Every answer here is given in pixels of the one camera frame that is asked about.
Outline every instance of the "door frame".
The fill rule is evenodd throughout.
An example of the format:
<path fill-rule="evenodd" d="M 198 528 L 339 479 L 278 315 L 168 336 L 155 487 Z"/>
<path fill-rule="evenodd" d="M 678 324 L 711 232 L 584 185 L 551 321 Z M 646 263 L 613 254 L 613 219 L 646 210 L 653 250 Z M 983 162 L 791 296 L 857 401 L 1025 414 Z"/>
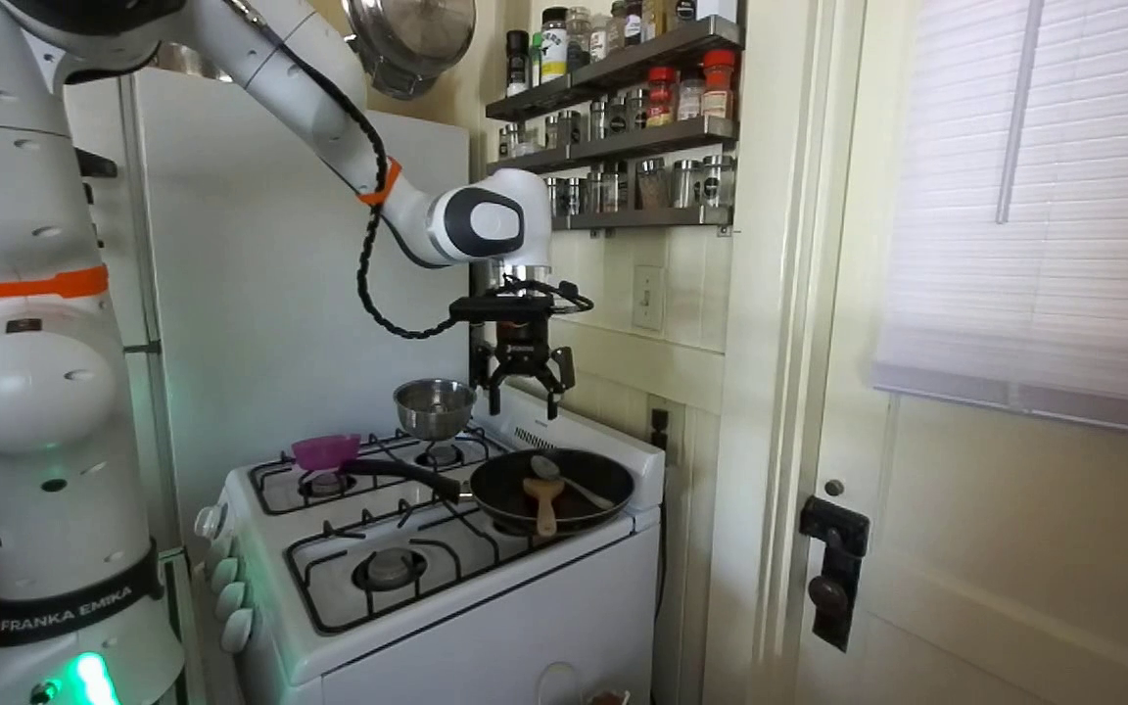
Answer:
<path fill-rule="evenodd" d="M 795 693 L 865 6 L 747 5 L 704 702 Z"/>

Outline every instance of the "window blind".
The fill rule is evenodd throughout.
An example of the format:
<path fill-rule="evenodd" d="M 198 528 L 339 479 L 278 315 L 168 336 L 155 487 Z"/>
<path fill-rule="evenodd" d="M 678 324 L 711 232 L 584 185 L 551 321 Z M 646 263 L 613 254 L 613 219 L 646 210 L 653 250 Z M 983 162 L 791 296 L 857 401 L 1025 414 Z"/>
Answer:
<path fill-rule="evenodd" d="M 1128 0 L 926 0 L 873 384 L 1128 428 Z"/>

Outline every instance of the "pink bowl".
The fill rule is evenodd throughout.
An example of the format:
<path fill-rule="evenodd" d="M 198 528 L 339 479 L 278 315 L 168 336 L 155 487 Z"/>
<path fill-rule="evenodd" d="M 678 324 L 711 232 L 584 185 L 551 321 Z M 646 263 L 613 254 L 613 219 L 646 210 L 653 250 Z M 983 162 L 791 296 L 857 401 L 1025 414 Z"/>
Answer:
<path fill-rule="evenodd" d="M 294 462 L 305 470 L 335 470 L 344 460 L 360 455 L 360 434 L 323 435 L 290 447 Z"/>

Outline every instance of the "pan handle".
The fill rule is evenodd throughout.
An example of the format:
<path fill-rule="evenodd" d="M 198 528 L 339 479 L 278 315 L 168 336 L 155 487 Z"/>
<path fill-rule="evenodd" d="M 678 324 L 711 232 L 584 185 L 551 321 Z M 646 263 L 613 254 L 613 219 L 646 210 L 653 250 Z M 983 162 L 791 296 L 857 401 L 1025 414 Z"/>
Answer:
<path fill-rule="evenodd" d="M 338 472 L 356 477 L 385 476 L 409 478 L 412 482 L 420 482 L 421 485 L 429 486 L 430 490 L 433 490 L 439 496 L 450 501 L 452 504 L 470 496 L 470 493 L 465 491 L 462 483 L 440 476 L 434 470 L 412 467 L 408 464 L 395 464 L 395 461 L 390 460 L 361 460 L 356 458 L 354 460 L 345 460 L 338 467 Z"/>

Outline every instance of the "white stove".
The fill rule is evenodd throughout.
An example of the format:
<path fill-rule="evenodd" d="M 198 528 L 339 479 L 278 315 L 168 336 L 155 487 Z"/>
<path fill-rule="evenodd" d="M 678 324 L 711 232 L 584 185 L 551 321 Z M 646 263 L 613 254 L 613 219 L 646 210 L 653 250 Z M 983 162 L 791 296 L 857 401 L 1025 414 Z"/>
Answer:
<path fill-rule="evenodd" d="M 547 421 L 515 389 L 501 415 L 485 407 L 453 441 L 368 437 L 360 457 L 462 481 L 510 450 L 582 448 L 634 474 L 627 508 L 544 540 L 411 481 L 285 457 L 236 469 L 196 522 L 211 540 L 196 593 L 212 670 L 231 681 L 214 690 L 249 705 L 650 702 L 663 451 L 567 412 Z"/>

